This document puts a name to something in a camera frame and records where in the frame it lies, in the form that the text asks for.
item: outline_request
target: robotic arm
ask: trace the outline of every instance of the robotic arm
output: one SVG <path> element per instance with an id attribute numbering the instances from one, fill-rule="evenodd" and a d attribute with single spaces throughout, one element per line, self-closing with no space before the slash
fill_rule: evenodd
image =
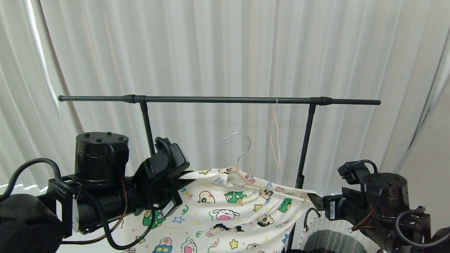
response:
<path id="1" fill-rule="evenodd" d="M 365 163 L 373 165 L 370 173 Z M 430 215 L 419 206 L 410 210 L 408 186 L 404 177 L 378 173 L 369 160 L 347 162 L 338 168 L 339 175 L 360 191 L 343 187 L 342 194 L 310 198 L 330 221 L 347 220 L 352 231 L 360 230 L 389 253 L 450 252 L 450 227 L 440 229 L 431 238 Z"/>
<path id="2" fill-rule="evenodd" d="M 133 176 L 125 177 L 128 138 L 111 132 L 83 133 L 76 137 L 75 174 L 61 177 L 58 165 L 46 158 L 23 164 L 0 196 L 0 253 L 54 253 L 60 244 L 91 244 L 106 238 L 116 250 L 139 243 L 156 227 L 155 215 L 168 216 L 181 204 L 178 190 L 193 180 L 180 177 L 189 162 L 178 144 L 155 139 L 157 153 L 142 162 Z M 54 171 L 45 195 L 13 194 L 21 172 L 35 163 L 47 163 Z M 56 216 L 61 203 L 61 221 Z M 117 245 L 111 231 L 123 217 L 151 210 L 147 230 L 128 245 Z M 110 229 L 109 223 L 118 220 Z M 64 241 L 72 230 L 82 234 L 103 228 L 105 235 L 89 241 Z"/>

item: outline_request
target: patterned fabric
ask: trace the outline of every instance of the patterned fabric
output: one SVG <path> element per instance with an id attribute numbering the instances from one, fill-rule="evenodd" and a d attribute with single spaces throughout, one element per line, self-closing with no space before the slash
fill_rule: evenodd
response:
<path id="1" fill-rule="evenodd" d="M 155 224 L 139 244 L 126 253 L 280 253 L 296 220 L 307 210 L 307 193 L 243 176 L 232 168 L 190 172 L 196 179 L 179 191 L 183 200 L 171 216 L 156 211 Z M 126 242 L 150 225 L 151 211 L 125 218 Z"/>
<path id="2" fill-rule="evenodd" d="M 378 245 L 359 231 L 352 232 L 348 221 L 329 221 L 324 212 L 306 212 L 299 248 L 308 253 L 376 253 Z"/>

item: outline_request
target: yellow star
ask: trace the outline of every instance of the yellow star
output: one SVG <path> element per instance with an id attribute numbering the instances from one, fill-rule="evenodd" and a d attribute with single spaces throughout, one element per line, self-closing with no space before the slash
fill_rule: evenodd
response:
<path id="1" fill-rule="evenodd" d="M 200 171 L 200 174 L 206 175 L 206 173 L 208 173 L 210 170 L 211 170 L 211 169 L 209 169 L 209 170 L 204 170 L 204 171 Z"/>
<path id="2" fill-rule="evenodd" d="M 255 205 L 255 208 L 253 210 L 255 212 L 258 212 L 261 207 L 262 207 L 262 205 Z"/>
<path id="3" fill-rule="evenodd" d="M 231 249 L 235 249 L 235 248 L 237 248 L 238 247 L 238 241 L 236 241 L 235 239 L 233 239 L 231 242 L 230 242 L 230 246 L 231 246 Z"/>
<path id="4" fill-rule="evenodd" d="M 141 240 L 139 243 L 141 244 L 141 243 L 143 243 L 143 242 L 145 242 L 145 239 L 144 239 L 144 238 L 142 238 L 142 240 Z"/>

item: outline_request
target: horizontal bar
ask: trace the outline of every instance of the horizontal bar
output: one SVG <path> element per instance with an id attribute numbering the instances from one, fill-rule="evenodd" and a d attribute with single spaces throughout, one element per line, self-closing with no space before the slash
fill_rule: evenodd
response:
<path id="1" fill-rule="evenodd" d="M 332 99 L 328 97 L 284 98 L 284 97 L 184 97 L 184 96 L 59 96 L 59 101 L 123 101 L 127 103 L 239 103 L 239 104 L 367 104 L 379 105 L 373 99 Z"/>

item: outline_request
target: cartoon print shirt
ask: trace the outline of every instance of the cartoon print shirt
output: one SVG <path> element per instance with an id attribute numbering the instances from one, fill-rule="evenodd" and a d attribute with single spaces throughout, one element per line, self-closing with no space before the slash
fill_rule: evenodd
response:
<path id="1" fill-rule="evenodd" d="M 170 216 L 155 211 L 147 236 L 125 253 L 280 253 L 296 220 L 308 209 L 308 193 L 231 168 L 190 172 L 196 179 L 179 191 L 183 204 Z M 134 241 L 151 223 L 151 211 L 127 216 L 124 242 Z"/>

